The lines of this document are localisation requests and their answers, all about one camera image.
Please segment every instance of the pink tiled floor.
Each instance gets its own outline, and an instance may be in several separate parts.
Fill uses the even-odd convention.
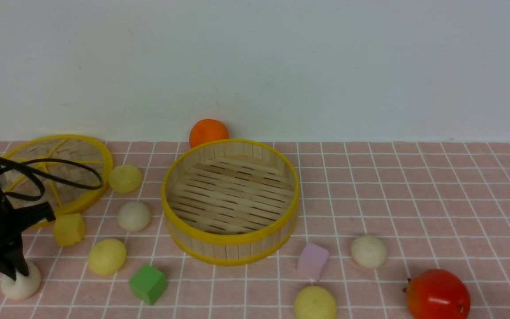
[[[25,234],[26,254],[44,283],[22,302],[0,291],[0,319],[293,319],[296,293],[309,284],[295,272],[307,241],[331,253],[320,285],[344,319],[409,319],[407,277],[429,267],[461,277],[472,295],[470,319],[510,319],[510,144],[273,143],[299,169],[303,212],[279,253],[247,267],[220,268],[185,256],[166,234],[158,198],[167,167],[184,143],[108,143],[116,164],[142,168],[146,183],[130,195],[109,193],[85,213],[87,237],[60,249],[49,229]],[[0,143],[0,153],[8,147]],[[127,236],[118,208],[139,198],[152,224]],[[390,250],[377,271],[348,253],[363,233]],[[121,271],[97,277],[85,257],[99,238],[126,242]],[[127,280],[144,263],[167,273],[170,285],[153,307],[143,306]]]

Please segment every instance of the toy food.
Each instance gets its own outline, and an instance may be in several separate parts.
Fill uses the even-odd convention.
[[[29,267],[29,277],[25,277],[17,272],[17,280],[4,276],[1,279],[1,291],[7,298],[12,300],[23,300],[31,297],[41,284],[41,273],[37,266],[32,262],[27,262]]]
[[[117,166],[109,174],[109,185],[120,194],[136,190],[143,182],[143,174],[133,165]]]
[[[364,268],[374,269],[383,265],[387,256],[387,247],[378,237],[364,235],[352,242],[352,258]]]
[[[92,247],[88,254],[88,268],[97,275],[115,274],[125,263],[127,249],[116,239],[102,240]]]
[[[213,119],[201,120],[192,127],[188,142],[190,148],[204,143],[229,139],[229,132],[222,122]]]
[[[294,314],[296,319],[336,319],[336,299],[328,290],[311,285],[298,293]]]
[[[468,288],[449,271],[429,269],[409,279],[406,303],[415,319],[466,319],[471,299]]]
[[[308,243],[300,254],[296,271],[314,281],[319,281],[328,257],[330,257],[330,252],[326,248]]]
[[[151,222],[151,209],[144,202],[128,202],[117,213],[117,222],[126,232],[140,232]]]

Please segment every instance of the white grout line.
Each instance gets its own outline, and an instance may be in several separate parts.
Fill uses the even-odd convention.
[[[123,163],[125,163],[125,161],[126,161],[126,160],[127,160],[127,154],[125,154],[125,158],[124,158],[124,160],[123,160]],[[103,216],[106,216],[106,214],[108,213],[109,206],[111,205],[111,202],[112,202],[112,198],[113,198],[113,194],[114,194],[114,193],[115,193],[115,192],[114,192],[113,190],[111,190],[111,194],[110,194],[110,196],[109,196],[109,198],[108,198],[108,203],[107,203],[107,205],[105,206],[105,210],[104,210],[104,215],[103,215]],[[99,225],[99,226],[98,226],[98,228],[97,228],[97,232],[96,232],[96,234],[99,234],[99,233],[100,233],[100,231],[101,231],[101,227],[102,227],[102,226],[103,226],[103,224],[104,224],[104,220],[105,220],[105,218],[102,218],[102,220],[101,220],[101,222],[100,222],[100,225]],[[96,237],[93,239],[92,247],[96,245],[96,243],[97,243],[97,239],[98,239],[98,238],[99,238],[99,237],[98,237],[98,236],[96,236]],[[72,297],[72,303],[71,303],[70,308],[69,308],[69,310],[68,310],[68,313],[67,313],[67,315],[66,315],[66,319],[70,319],[70,314],[72,313],[72,308],[73,308],[74,303],[75,303],[75,301],[76,301],[77,294],[78,294],[78,292],[80,291],[81,283],[82,283],[82,281],[84,281],[84,276],[85,276],[85,272],[87,271],[87,269],[88,269],[88,263],[86,263],[86,264],[84,265],[84,270],[81,272],[81,276],[80,276],[80,279],[79,279],[79,281],[78,281],[78,285],[77,285],[77,287],[76,287],[76,290],[75,290],[75,292],[74,292],[74,296]]]
[[[320,143],[320,151],[323,151],[322,143]],[[324,175],[326,176],[326,183],[328,182],[328,172],[326,171],[326,159],[324,158],[324,154],[322,154],[322,161],[324,162]],[[328,185],[328,198],[330,198],[330,212],[332,214],[332,222],[334,225],[334,236],[336,236],[336,245],[338,248],[338,254],[342,255],[342,247],[340,245],[340,237],[338,236],[338,226],[336,225],[336,216],[334,215],[334,205],[332,204],[332,194],[330,192],[330,185]],[[346,270],[344,267],[344,260],[340,258],[340,267],[342,268],[342,278],[344,279],[344,290],[346,292],[346,302],[348,303],[348,307],[350,304],[350,293],[348,292],[348,279],[346,277]],[[353,318],[353,314],[350,311],[350,319]]]
[[[431,180],[434,180],[434,178],[433,178],[432,173],[431,173],[431,171],[430,171],[430,170],[429,170],[429,176],[430,176],[430,179],[431,179]],[[436,189],[436,192],[437,192],[437,194],[438,194],[438,198],[439,198],[440,202],[442,202],[442,203],[443,203],[444,201],[443,201],[443,199],[442,199],[442,196],[441,196],[441,194],[440,194],[440,191],[438,190],[438,188],[437,188],[437,187],[434,187],[434,188]],[[452,222],[452,218],[450,217],[450,214],[449,214],[449,212],[448,212],[448,209],[446,208],[446,205],[444,205],[444,204],[442,205],[442,207],[444,208],[444,212],[446,213],[446,216],[448,217],[448,221],[450,222],[450,225],[452,226],[452,230],[453,230],[453,232],[454,232],[454,235],[456,236],[456,238],[457,238],[457,240],[458,240],[458,243],[459,243],[460,248],[461,248],[461,250],[462,250],[462,254],[464,254],[465,260],[468,260],[468,254],[465,252],[465,249],[464,249],[464,243],[462,243],[462,241],[460,240],[460,238],[459,238],[459,236],[458,236],[458,233],[457,233],[457,231],[456,231],[456,227],[454,226],[454,223]],[[481,287],[480,287],[480,285],[479,285],[479,282],[477,281],[477,277],[475,276],[475,272],[474,272],[474,271],[473,271],[473,269],[471,268],[471,264],[470,264],[469,262],[467,263],[467,266],[468,266],[468,268],[469,268],[469,270],[470,270],[471,276],[472,276],[472,277],[476,280],[475,284],[477,285],[477,289],[479,290],[479,294],[481,295],[481,297],[482,297],[482,299],[483,299],[483,303],[484,303],[485,307],[487,307],[487,312],[489,313],[489,316],[491,317],[491,319],[494,319],[494,316],[493,316],[493,314],[491,313],[491,310],[489,309],[489,305],[488,305],[488,303],[487,303],[487,299],[485,298],[485,295],[483,294],[483,290],[481,289]]]
[[[448,155],[447,155],[447,154],[444,154],[444,155],[445,155],[446,159],[448,160],[448,162],[449,162],[449,163],[450,163],[450,165],[451,165],[451,164],[452,164],[452,162],[450,161],[450,158],[448,157]],[[453,171],[453,172],[454,172],[454,176],[456,177],[456,179],[458,179],[458,180],[459,180],[458,175],[456,174],[456,171]],[[471,204],[471,199],[469,198],[469,196],[468,196],[467,192],[465,191],[464,186],[463,186],[461,183],[459,184],[459,186],[462,188],[462,192],[464,192],[464,196],[466,196],[466,198],[467,198],[467,202],[469,203],[469,206],[470,206],[471,210],[472,210],[473,212],[475,212],[475,209],[473,208],[473,206],[472,206],[472,204]],[[490,248],[491,248],[491,250],[492,250],[492,252],[493,252],[493,255],[495,256],[495,258],[497,258],[497,257],[498,257],[498,256],[497,256],[497,252],[495,251],[495,248],[494,248],[494,247],[493,247],[493,245],[491,244],[491,240],[489,239],[489,236],[487,236],[487,232],[485,231],[485,228],[484,228],[483,224],[481,223],[481,220],[480,220],[479,218],[477,218],[477,214],[475,215],[475,219],[477,220],[477,222],[478,222],[479,226],[481,227],[481,230],[482,230],[483,234],[485,235],[485,238],[486,238],[487,243],[489,244],[489,246],[490,246]],[[507,282],[509,283],[509,286],[510,286],[510,281],[509,281],[509,279],[508,279],[508,277],[507,277],[507,275],[506,275],[506,271],[504,270],[504,268],[503,268],[503,266],[502,266],[502,264],[501,264],[501,263],[498,263],[498,264],[499,264],[499,268],[501,268],[501,271],[502,271],[503,276],[505,277],[505,279],[507,280]]]

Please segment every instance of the tangerine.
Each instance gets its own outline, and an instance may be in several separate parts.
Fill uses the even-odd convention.
[[[204,143],[226,139],[229,139],[229,132],[222,122],[204,119],[192,127],[188,143],[190,143],[190,148],[194,148]]]

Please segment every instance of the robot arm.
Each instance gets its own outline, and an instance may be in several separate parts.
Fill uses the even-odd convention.
[[[46,178],[55,180],[61,183],[67,183],[71,186],[78,188],[85,188],[89,190],[96,190],[103,187],[103,180],[99,173],[90,167],[83,166],[81,164],[64,161],[60,159],[35,159],[28,163],[34,162],[63,162],[71,165],[83,167],[93,172],[100,181],[98,186],[87,186],[82,184],[76,184],[63,180],[56,176],[49,175],[45,172],[38,171],[25,163],[17,163],[8,159],[0,158],[0,175],[6,171],[18,170],[23,173],[27,178],[32,180],[38,186],[40,194],[38,196],[23,195],[17,193],[5,193],[0,187],[0,273],[8,276],[9,278],[16,280],[16,272],[28,276],[29,270],[25,257],[23,256],[23,239],[22,232],[27,230],[29,227],[34,226],[42,220],[52,222],[55,220],[54,210],[48,202],[36,204],[34,206],[28,206],[23,208],[14,208],[8,200],[8,196],[20,198],[24,200],[36,201],[43,197],[44,186],[35,176],[41,175]]]

